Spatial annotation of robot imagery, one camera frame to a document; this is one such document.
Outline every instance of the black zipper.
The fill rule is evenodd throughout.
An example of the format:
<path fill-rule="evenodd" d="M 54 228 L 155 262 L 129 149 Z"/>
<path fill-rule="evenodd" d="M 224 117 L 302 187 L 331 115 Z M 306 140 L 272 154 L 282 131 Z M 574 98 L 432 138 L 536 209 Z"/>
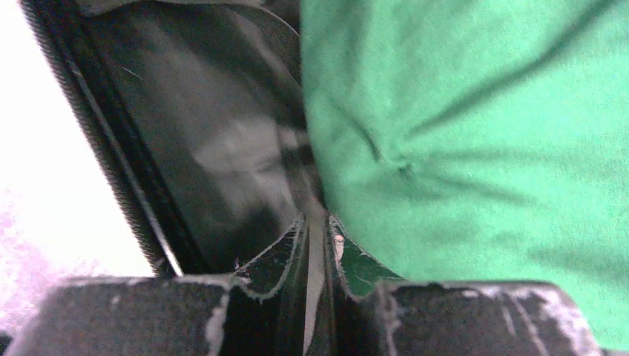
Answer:
<path fill-rule="evenodd" d="M 154 273 L 211 273 L 76 8 L 64 0 L 23 0 L 22 9 Z"/>

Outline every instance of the black bag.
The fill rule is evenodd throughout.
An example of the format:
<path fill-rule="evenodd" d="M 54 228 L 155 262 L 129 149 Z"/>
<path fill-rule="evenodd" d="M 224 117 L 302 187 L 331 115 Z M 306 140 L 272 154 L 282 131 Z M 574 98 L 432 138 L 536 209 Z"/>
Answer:
<path fill-rule="evenodd" d="M 157 278 L 68 281 L 8 355 L 603 355 L 555 286 L 411 284 L 326 212 L 298 0 L 22 4 Z"/>

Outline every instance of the zipper teeth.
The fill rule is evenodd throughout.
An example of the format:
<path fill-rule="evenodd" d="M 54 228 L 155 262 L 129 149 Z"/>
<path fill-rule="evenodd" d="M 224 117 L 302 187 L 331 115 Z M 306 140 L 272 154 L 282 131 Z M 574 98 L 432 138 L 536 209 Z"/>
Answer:
<path fill-rule="evenodd" d="M 29 1 L 21 1 L 21 5 L 24 17 L 33 31 L 39 48 L 44 54 L 66 100 L 72 108 L 81 130 L 94 152 L 101 171 L 105 175 L 105 178 L 111 187 L 118 206 L 124 214 L 127 224 L 129 224 L 131 231 L 139 244 L 140 250 L 151 265 L 151 269 L 156 276 L 173 276 L 174 270 L 170 266 L 170 263 L 168 262 L 161 246 L 158 246 L 156 243 L 148 241 L 148 239 L 145 238 L 152 234 L 151 230 L 142 222 L 142 218 L 137 213 L 138 210 L 135 206 L 136 204 L 128 198 L 130 195 L 128 193 L 129 188 L 125 187 L 125 183 L 122 179 L 120 179 L 119 173 L 117 173 L 115 169 L 112 169 L 112 166 L 115 166 L 115 161 L 111 156 L 111 153 L 103 149 L 106 147 L 103 138 L 98 134 L 98 130 L 95 129 L 93 124 L 90 122 L 90 115 L 88 111 L 85 110 L 85 104 L 76 95 L 75 87 L 69 80 L 67 80 L 67 69 L 63 66 L 63 62 L 55 50 L 51 48 L 50 39 L 48 34 L 42 28 L 42 24 L 40 23 L 37 15 L 37 10 L 29 3 Z"/>

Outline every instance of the green fabric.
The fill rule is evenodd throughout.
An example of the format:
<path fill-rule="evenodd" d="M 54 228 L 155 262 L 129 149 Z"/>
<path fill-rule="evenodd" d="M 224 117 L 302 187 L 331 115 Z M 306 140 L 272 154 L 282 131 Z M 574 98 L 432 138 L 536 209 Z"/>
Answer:
<path fill-rule="evenodd" d="M 326 201 L 412 280 L 547 280 L 629 349 L 629 1 L 303 0 Z"/>

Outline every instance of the scuffed black material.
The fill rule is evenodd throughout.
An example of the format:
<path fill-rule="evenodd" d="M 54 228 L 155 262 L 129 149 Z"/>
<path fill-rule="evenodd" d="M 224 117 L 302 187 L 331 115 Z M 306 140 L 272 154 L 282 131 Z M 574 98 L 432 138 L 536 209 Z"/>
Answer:
<path fill-rule="evenodd" d="M 391 281 L 397 277 L 378 261 L 354 252 L 359 247 L 335 217 L 328 222 L 324 256 L 339 355 L 602 355 L 581 312 L 556 286 Z M 364 285 L 353 280 L 376 279 L 365 274 L 382 279 L 359 297 Z"/>
<path fill-rule="evenodd" d="M 298 355 L 306 234 L 299 219 L 236 273 L 250 271 L 246 283 L 233 274 L 68 281 L 7 355 Z"/>

